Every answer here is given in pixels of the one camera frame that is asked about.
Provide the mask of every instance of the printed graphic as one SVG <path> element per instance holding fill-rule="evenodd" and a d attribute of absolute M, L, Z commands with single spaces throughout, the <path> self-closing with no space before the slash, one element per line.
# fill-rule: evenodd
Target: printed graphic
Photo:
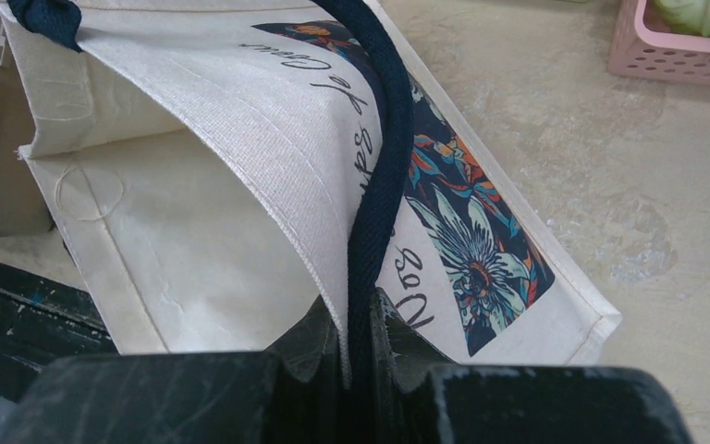
<path fill-rule="evenodd" d="M 334 21 L 255 28 L 342 56 L 372 87 L 384 122 L 385 97 L 368 55 Z M 415 147 L 404 196 L 439 251 L 470 356 L 512 324 L 554 283 L 554 275 L 461 138 L 410 78 Z"/>

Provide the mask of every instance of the black machine part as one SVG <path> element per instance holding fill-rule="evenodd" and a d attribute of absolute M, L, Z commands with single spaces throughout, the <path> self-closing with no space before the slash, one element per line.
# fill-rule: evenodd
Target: black machine part
<path fill-rule="evenodd" d="M 453 364 L 386 298 L 371 310 L 372 417 L 346 417 L 336 329 L 318 299 L 263 352 L 62 359 L 1 442 L 692 442 L 644 372 Z"/>

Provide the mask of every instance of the bag handle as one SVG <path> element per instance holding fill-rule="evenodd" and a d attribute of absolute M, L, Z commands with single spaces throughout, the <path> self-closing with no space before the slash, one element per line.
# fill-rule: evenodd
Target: bag handle
<path fill-rule="evenodd" d="M 69 0 L 7 0 L 26 30 L 73 51 L 82 15 Z M 350 406 L 363 421 L 373 414 L 373 344 L 369 302 L 396 222 L 413 146 L 409 76 L 396 47 L 374 12 L 362 0 L 313 0 L 344 25 L 368 53 L 386 95 L 383 147 L 361 199 L 349 235 L 349 358 L 353 374 Z"/>

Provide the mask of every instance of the circular imprint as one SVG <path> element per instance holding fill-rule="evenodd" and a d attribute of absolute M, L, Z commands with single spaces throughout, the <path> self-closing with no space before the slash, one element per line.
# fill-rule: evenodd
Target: circular imprint
<path fill-rule="evenodd" d="M 106 169 L 68 169 L 55 183 L 55 206 L 79 222 L 107 217 L 124 197 L 124 181 Z"/>

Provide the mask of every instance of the tote bag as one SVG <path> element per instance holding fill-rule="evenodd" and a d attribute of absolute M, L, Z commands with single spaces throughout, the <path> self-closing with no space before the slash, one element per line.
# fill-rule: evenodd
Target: tote bag
<path fill-rule="evenodd" d="M 121 352 L 260 350 L 321 294 L 349 377 L 366 319 L 348 283 L 372 273 L 364 285 L 457 362 L 596 360 L 620 314 L 366 3 L 408 91 L 385 83 L 380 48 L 304 0 L 78 0 L 61 44 L 0 3 L 37 128 L 20 153 Z M 37 31 L 41 13 L 19 21 Z M 383 162 L 402 118 L 406 163 Z M 378 163 L 399 168 L 380 178 L 398 199 L 356 220 L 389 192 Z"/>

